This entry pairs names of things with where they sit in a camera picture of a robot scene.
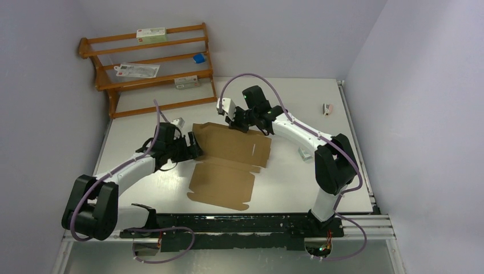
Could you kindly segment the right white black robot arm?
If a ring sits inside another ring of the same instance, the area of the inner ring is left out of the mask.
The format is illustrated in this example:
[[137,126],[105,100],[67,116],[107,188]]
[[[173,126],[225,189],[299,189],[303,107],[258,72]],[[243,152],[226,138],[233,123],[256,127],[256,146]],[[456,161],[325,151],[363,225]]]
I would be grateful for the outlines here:
[[281,103],[271,106],[260,86],[246,88],[243,97],[247,108],[231,99],[220,97],[218,114],[225,117],[230,129],[243,133],[257,127],[265,136],[283,137],[314,158],[315,180],[319,191],[310,209],[309,232],[322,236],[330,228],[338,202],[347,186],[359,175],[356,158],[349,139],[344,134],[329,135],[296,119]]

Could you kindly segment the brown cardboard box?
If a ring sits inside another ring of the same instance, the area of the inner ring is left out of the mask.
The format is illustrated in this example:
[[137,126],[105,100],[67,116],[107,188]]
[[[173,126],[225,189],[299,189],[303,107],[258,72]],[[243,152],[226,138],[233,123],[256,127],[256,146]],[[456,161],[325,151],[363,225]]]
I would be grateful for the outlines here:
[[195,202],[245,211],[252,199],[255,175],[267,166],[272,140],[207,122],[193,124],[203,154],[196,159],[187,197]]

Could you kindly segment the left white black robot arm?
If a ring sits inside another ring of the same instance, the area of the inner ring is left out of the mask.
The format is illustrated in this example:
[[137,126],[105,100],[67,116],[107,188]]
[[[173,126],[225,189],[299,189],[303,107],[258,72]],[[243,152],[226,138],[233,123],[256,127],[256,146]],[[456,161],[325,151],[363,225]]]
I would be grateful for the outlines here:
[[143,178],[162,171],[168,162],[177,164],[202,154],[194,132],[183,134],[178,125],[160,122],[155,135],[126,162],[103,174],[76,178],[62,216],[62,227],[77,241],[105,240],[115,231],[153,236],[159,228],[156,210],[139,203],[121,207],[120,195]]

